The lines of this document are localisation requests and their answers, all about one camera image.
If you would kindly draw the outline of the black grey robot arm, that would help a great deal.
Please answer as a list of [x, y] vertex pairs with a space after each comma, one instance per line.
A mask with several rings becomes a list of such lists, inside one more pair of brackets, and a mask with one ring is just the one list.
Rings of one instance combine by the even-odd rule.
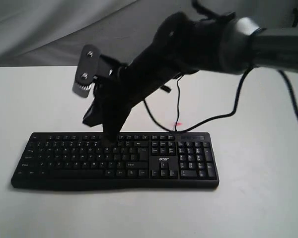
[[234, 13], [193, 21], [178, 12], [129, 64], [83, 47], [75, 84], [82, 97], [93, 89], [94, 100], [82, 122], [102, 125], [114, 141], [131, 109], [169, 80], [200, 70], [246, 77], [256, 67], [298, 72], [298, 28], [261, 28]]

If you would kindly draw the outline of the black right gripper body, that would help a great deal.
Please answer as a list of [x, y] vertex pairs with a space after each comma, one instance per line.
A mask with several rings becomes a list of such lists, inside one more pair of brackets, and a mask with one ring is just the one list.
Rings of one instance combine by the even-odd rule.
[[96, 80], [92, 114], [97, 119], [127, 118], [134, 106], [178, 75], [165, 60], [137, 58], [114, 66], [111, 75]]

